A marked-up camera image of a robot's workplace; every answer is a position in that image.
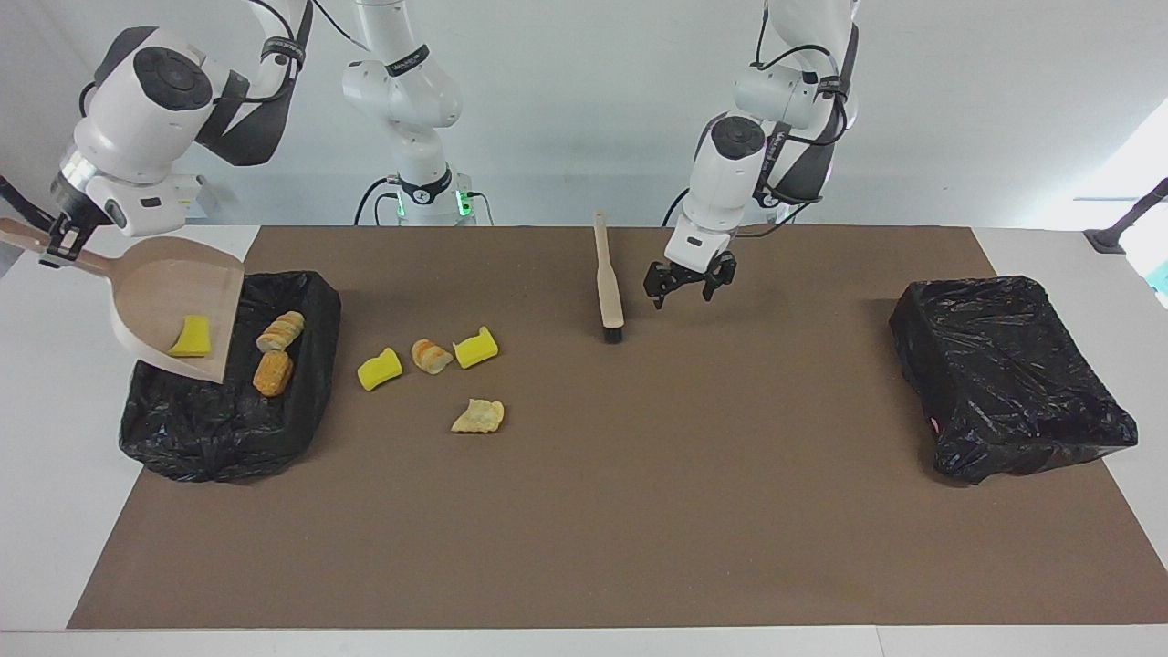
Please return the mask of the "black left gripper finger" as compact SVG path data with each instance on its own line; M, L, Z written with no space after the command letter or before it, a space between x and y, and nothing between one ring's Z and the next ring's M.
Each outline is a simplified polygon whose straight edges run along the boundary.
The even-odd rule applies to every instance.
M680 285L681 279L676 274L674 263L651 263L644 278L645 292L653 300L655 310L661 310L667 296Z
M704 302L712 302L714 292L717 288L730 286L735 278L737 261L734 256L717 256L712 258L704 274Z

